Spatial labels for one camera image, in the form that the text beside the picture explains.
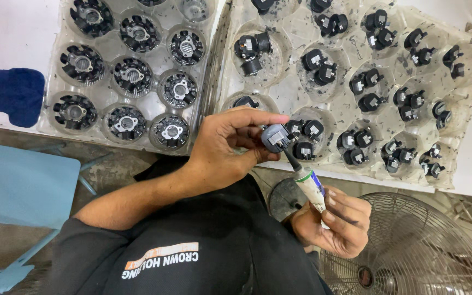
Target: fan guard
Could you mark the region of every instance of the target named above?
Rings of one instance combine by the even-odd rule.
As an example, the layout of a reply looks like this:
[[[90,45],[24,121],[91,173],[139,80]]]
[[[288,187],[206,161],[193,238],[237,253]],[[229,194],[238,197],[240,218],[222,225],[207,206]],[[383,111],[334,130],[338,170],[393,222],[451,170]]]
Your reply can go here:
[[[345,259],[325,250],[320,274],[335,294],[472,295],[472,240],[432,206],[396,193],[372,205],[369,242]]]

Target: white surface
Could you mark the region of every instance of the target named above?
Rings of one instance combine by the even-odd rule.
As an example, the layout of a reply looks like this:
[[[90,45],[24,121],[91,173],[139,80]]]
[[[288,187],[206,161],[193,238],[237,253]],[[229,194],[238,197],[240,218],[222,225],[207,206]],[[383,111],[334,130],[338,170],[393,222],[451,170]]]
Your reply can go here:
[[[444,20],[462,30],[472,22],[472,0],[399,0],[400,5],[412,5],[433,17]],[[0,69],[26,67],[48,71],[48,62],[56,33],[60,31],[59,0],[0,0]],[[36,128],[19,128],[9,123],[8,115],[0,113],[0,128],[37,133]],[[263,166],[292,170],[288,163],[266,163]],[[317,175],[357,182],[403,188],[415,191],[434,191],[400,182],[383,182],[366,176],[315,171]],[[472,195],[472,122],[458,156],[455,190]]]

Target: floor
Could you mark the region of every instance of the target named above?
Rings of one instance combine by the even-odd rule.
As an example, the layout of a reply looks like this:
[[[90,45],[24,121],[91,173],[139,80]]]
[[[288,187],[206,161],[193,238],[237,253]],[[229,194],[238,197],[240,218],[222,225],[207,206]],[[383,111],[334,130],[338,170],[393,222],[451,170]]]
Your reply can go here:
[[[61,140],[51,137],[39,137],[36,135],[17,133],[0,130],[0,144],[13,146],[21,149],[29,149],[49,144],[61,143]],[[83,176],[92,184],[98,194],[106,194],[120,187],[134,182],[132,176],[147,169],[157,160],[154,153],[118,149],[109,146],[65,141],[67,146],[62,149],[63,154],[69,158],[76,158],[82,163],[90,159],[114,152],[114,156],[108,160],[85,171]],[[290,174],[285,171],[274,171],[262,168],[254,168],[250,172],[258,182],[264,196],[267,198],[272,187],[279,181],[289,178]],[[368,185],[349,181],[342,181],[333,178],[320,178],[324,184],[329,184],[340,188],[350,196],[362,196],[364,194],[377,191],[392,191],[411,195],[437,209],[447,212],[451,206],[449,198],[442,193],[425,194],[414,191],[403,191],[384,186]],[[85,204],[92,200],[92,195],[78,183],[71,213],[74,214]],[[0,224],[0,269],[6,267],[32,245],[39,241],[46,233],[47,229],[30,228]],[[45,246],[31,260],[30,263],[36,265],[29,277],[17,285],[9,294],[35,294],[41,281],[44,279],[49,269],[51,258],[51,244]]]

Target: blue rag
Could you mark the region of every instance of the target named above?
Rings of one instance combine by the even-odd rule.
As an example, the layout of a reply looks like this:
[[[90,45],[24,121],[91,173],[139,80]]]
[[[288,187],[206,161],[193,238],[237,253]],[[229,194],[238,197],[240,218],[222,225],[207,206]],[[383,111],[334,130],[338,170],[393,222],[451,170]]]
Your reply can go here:
[[[8,114],[12,125],[30,128],[39,117],[45,77],[39,71],[14,68],[0,70],[0,112]]]

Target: blue chair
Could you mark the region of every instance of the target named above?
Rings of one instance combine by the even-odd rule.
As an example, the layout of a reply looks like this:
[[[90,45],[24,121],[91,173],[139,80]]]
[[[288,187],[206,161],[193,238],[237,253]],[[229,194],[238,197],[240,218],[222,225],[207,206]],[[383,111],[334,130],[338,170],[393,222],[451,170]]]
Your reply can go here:
[[[97,196],[79,173],[112,153],[81,165],[76,159],[62,156],[59,148],[63,146],[27,151],[0,145],[0,223],[52,229],[29,251],[0,270],[0,293],[9,291],[27,276],[34,266],[24,264],[58,234],[69,218],[77,181]],[[45,150],[59,156],[38,152]]]

